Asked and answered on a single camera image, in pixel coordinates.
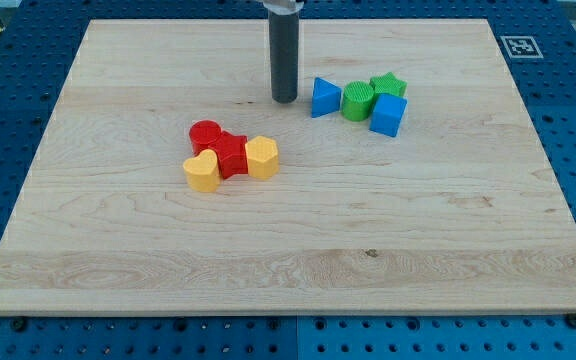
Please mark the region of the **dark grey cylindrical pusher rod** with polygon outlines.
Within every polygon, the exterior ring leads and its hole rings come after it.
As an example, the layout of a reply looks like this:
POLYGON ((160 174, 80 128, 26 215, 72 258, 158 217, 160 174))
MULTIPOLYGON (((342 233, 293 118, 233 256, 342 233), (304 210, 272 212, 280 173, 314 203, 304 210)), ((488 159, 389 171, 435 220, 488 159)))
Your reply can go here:
POLYGON ((288 104, 297 98, 299 16, 268 13, 272 99, 288 104))

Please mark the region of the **white rod mount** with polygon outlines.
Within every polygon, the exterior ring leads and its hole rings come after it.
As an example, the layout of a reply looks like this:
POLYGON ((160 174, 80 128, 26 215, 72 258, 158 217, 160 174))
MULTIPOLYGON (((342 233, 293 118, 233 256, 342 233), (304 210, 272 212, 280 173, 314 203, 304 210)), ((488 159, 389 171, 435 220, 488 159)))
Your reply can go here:
POLYGON ((275 14, 298 13, 304 6, 304 0, 261 0, 261 3, 275 14))

